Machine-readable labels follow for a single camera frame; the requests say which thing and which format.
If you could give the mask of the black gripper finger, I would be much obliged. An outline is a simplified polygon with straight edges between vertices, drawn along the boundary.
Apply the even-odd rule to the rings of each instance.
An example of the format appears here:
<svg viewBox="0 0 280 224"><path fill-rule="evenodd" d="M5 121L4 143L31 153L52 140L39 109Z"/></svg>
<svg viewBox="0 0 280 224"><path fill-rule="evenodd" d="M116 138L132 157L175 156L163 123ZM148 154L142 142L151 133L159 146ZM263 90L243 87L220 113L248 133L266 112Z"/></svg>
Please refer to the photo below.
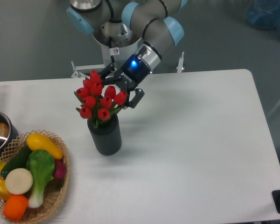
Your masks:
<svg viewBox="0 0 280 224"><path fill-rule="evenodd" d="M103 87L114 84L118 81L118 77L115 76L115 71L115 65L113 63L110 63L99 72L101 84Z"/></svg>
<svg viewBox="0 0 280 224"><path fill-rule="evenodd" d="M140 100L144 97L145 93L142 89L140 88L136 88L134 90L135 95L133 96L133 98L130 100L129 97L130 95L128 94L126 97L126 100L124 102L124 104L121 106L121 108L126 109L128 107L130 108L135 108L137 106L137 104L140 102Z"/></svg>

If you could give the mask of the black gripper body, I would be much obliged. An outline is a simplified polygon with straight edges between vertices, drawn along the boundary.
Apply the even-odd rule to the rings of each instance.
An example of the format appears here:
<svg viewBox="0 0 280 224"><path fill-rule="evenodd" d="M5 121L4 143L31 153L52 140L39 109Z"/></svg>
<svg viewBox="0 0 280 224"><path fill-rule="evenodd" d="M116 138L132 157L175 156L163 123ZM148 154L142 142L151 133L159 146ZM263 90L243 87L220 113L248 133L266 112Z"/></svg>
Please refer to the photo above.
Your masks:
<svg viewBox="0 0 280 224"><path fill-rule="evenodd" d="M114 84L126 92L134 91L150 71L142 59L133 54L120 69L116 70Z"/></svg>

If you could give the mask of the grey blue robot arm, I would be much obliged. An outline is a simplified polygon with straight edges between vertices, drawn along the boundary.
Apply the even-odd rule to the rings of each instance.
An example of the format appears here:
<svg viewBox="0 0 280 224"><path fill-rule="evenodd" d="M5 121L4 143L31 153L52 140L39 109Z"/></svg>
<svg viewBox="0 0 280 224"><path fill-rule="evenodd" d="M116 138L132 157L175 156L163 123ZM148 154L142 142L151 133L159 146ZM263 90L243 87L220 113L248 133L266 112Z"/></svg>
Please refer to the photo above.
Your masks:
<svg viewBox="0 0 280 224"><path fill-rule="evenodd" d="M124 107L134 108L144 96L138 85L184 36L182 25L171 15L186 0L132 1L125 5L120 23L105 23L99 36L105 68L103 84L127 93Z"/></svg>

